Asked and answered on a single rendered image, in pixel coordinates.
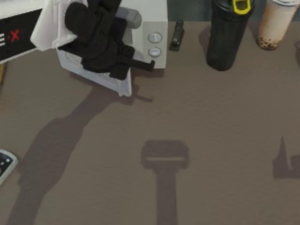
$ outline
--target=red x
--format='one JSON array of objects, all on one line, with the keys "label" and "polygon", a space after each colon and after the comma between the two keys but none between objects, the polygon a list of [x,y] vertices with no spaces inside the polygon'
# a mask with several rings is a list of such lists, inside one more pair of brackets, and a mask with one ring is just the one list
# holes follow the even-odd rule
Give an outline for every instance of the red x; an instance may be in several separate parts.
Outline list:
[{"label": "red x", "polygon": [[13,31],[13,30],[11,30],[10,31],[10,34],[11,34],[11,39],[10,39],[10,42],[12,43],[12,42],[14,42],[15,40],[16,41],[18,41],[18,40],[20,40],[20,38],[19,38],[19,36],[18,36],[18,34],[20,33],[20,30],[15,30],[15,31]]}]

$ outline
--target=white remote control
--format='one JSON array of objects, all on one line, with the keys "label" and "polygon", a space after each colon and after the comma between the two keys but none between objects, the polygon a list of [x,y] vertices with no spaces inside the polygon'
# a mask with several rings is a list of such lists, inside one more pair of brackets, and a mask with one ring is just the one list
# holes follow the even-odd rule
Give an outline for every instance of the white remote control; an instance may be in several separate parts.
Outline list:
[{"label": "white remote control", "polygon": [[18,159],[12,153],[0,150],[0,185],[18,164]]}]

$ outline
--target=oven knob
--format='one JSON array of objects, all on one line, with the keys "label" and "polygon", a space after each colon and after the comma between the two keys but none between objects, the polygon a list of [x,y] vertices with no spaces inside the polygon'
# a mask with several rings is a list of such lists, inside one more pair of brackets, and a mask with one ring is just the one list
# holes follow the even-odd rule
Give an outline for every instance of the oven knob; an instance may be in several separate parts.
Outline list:
[{"label": "oven knob", "polygon": [[159,48],[151,48],[148,51],[149,56],[153,57],[153,58],[157,58],[161,55],[161,50]]},{"label": "oven knob", "polygon": [[149,36],[148,36],[148,40],[154,44],[161,42],[162,39],[163,39],[163,36],[158,32],[149,34]]}]

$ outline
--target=tabletop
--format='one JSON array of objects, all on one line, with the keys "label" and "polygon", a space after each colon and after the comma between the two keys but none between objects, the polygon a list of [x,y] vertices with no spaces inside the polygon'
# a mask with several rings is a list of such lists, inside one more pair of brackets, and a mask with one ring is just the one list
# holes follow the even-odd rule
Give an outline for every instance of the tabletop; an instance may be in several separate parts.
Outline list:
[{"label": "tabletop", "polygon": [[250,24],[218,72],[209,23],[187,22],[166,70],[133,71],[130,98],[55,51],[10,62],[0,148],[20,164],[0,187],[0,224],[299,224],[299,26],[268,52]]}]

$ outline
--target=black tumbler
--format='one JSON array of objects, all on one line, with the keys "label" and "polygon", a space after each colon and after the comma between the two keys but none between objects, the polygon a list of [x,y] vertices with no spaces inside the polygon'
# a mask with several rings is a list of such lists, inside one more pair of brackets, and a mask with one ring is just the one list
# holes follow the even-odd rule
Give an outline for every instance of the black tumbler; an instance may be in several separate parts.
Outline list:
[{"label": "black tumbler", "polygon": [[206,55],[209,66],[225,71],[233,66],[244,32],[255,8],[255,0],[246,0],[249,4],[245,10],[237,13],[235,6],[246,7],[243,0],[212,0],[212,17],[210,40]]}]

